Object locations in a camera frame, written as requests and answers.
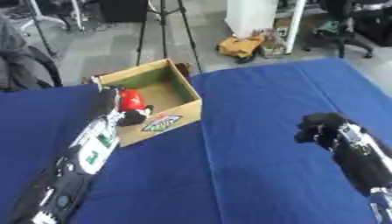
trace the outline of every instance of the printed logo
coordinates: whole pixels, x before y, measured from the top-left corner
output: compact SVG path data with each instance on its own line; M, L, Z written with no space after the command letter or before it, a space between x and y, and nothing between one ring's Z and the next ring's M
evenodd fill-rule
M93 164L95 164L95 160L98 158L98 152L96 152L96 151L92 151L92 155L91 156L89 156L87 159L86 159L86 161L90 164L90 165L93 165Z
M149 123L142 131L165 131L181 118L181 115L160 115L156 121Z

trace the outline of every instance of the box label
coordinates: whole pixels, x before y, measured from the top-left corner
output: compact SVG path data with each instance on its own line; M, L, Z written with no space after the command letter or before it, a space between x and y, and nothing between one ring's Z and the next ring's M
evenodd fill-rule
M165 131L181 118L182 115L160 115L157 120L149 123L142 131Z

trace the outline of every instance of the robotic hand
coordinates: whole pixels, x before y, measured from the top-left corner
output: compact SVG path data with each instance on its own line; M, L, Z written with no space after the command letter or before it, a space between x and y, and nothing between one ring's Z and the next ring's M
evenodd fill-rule
M307 115L298 127L295 140L330 151L353 187L369 198L378 222L392 223L392 150L335 113Z

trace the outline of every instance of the tripod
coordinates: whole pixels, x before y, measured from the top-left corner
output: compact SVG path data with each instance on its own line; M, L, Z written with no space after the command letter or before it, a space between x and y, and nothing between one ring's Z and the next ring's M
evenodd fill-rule
M161 1L160 11L153 10L153 7L150 7L147 11L150 11L150 12L157 14L158 17L160 18L159 21L160 21L160 25L162 27L162 47L163 47L164 58L165 59L167 58L167 43L166 43L167 17L170 16L172 13L180 11L182 14L182 18L184 19L186 32L188 34L189 43L191 45L194 58L196 60L196 64L198 66L200 73L203 74L203 70L201 69L201 65L200 65L199 55L196 51L196 43L193 40L191 29L189 28L188 19L186 17L186 8L184 7L182 0L178 0L178 8L176 10L166 10L166 0L160 0L160 1ZM147 23L147 19L145 19L143 21L142 28L140 31L139 47L137 48L137 61L136 61L137 66L140 65L140 59L142 57L142 49L143 49L143 44L144 44L144 33L145 33L146 23Z

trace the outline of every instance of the red object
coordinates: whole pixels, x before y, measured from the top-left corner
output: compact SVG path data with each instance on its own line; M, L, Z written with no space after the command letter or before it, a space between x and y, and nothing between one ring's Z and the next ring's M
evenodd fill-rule
M144 109L144 99L136 90L124 89L120 92L120 96L121 111Z

